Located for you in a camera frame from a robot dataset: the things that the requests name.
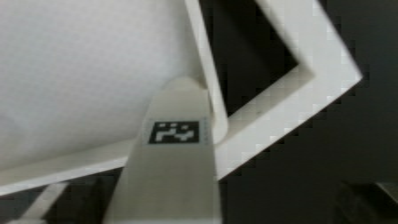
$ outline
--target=black gap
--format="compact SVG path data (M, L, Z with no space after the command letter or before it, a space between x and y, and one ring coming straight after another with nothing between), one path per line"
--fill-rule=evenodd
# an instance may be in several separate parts
M267 88L296 61L251 0L200 0L227 115Z

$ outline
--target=white surface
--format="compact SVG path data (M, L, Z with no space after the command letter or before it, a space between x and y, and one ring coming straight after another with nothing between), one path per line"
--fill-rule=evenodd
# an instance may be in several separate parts
M152 93L202 67L182 0L4 0L0 30L4 170L131 138Z
M209 96L191 81L175 80L154 95L107 205L106 224L219 224ZM161 121L198 122L196 133L193 129L186 131L198 137L195 143L147 143ZM161 132L175 136L182 129L164 126Z
M360 80L356 66L317 1L257 0L257 2L299 65L228 118L227 137L216 144L218 178L227 175L296 128ZM84 165L92 168L90 173L95 172L95 169L104 170L116 165L122 166L129 149L120 150L120 154L109 156L109 161L116 161L111 165L100 159L88 160L92 155L106 158L107 152L115 149L116 147L107 145L84 153ZM63 166L56 171L47 169L52 167L54 161L67 161L79 155L79 153L68 155L65 160L58 158L42 161L15 168L12 172L3 171L0 173L0 192L3 189L10 192L22 182L31 181L35 185L44 185L51 180L56 181L54 179L40 180L35 175L1 180L6 175L20 176L29 168L42 176L60 174L60 180L67 179L67 174L77 175L77 170L84 175L86 170L83 167L76 169L74 164L68 167Z

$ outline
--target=white fabric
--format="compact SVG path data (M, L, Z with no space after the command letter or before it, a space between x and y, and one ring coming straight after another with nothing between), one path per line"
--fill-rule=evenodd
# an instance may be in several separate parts
M182 0L3 0L0 170L131 138L155 89L200 73Z

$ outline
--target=white strip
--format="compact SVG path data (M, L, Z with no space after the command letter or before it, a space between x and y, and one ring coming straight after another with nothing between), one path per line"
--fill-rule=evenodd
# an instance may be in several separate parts
M58 196L63 192L65 187L67 187L67 183L56 183L45 187L45 189L33 201L33 204L29 205L29 208L20 216L20 219L40 219L42 218L42 216L45 215L45 212L51 208L52 202L56 201Z

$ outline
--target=white frame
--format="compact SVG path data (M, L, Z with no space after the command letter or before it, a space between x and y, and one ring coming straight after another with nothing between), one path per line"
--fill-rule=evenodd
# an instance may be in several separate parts
M360 73L317 0L257 0L298 66L227 122L198 2L184 1L211 91L214 136L221 140L214 150L219 179L337 99ZM131 148L127 140L1 171L0 195L120 167Z

